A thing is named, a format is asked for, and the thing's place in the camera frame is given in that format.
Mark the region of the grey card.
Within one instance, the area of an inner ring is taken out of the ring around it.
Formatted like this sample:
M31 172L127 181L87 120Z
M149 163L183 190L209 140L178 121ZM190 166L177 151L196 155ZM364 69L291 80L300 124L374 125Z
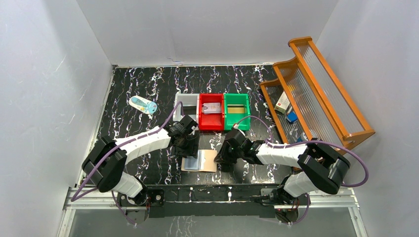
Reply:
M182 170L184 171L199 171L201 168L201 161L199 158L188 156L182 159Z

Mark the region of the grey cards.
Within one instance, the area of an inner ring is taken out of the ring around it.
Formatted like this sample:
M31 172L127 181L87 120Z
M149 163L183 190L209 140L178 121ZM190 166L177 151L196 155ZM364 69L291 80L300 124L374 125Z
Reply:
M221 103L203 103L202 113L203 114L220 114L222 112Z

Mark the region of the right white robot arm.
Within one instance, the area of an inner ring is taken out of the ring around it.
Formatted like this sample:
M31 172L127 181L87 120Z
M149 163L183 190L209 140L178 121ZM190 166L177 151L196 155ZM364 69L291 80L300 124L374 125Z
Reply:
M279 164L301 169L281 183L277 193L284 204L315 190L330 195L338 193L350 162L330 145L311 140L301 145L274 145L265 140L250 140L239 129L231 129L214 161L232 165L242 159L249 164Z

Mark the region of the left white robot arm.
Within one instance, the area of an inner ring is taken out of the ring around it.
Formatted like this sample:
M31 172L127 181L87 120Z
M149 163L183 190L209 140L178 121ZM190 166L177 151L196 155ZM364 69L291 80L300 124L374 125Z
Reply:
M127 138L103 136L83 161L82 170L100 192L116 191L133 204L143 205L148 197L147 188L138 178L127 174L125 166L142 155L169 147L190 153L197 126L193 118L185 115L180 121L167 121Z

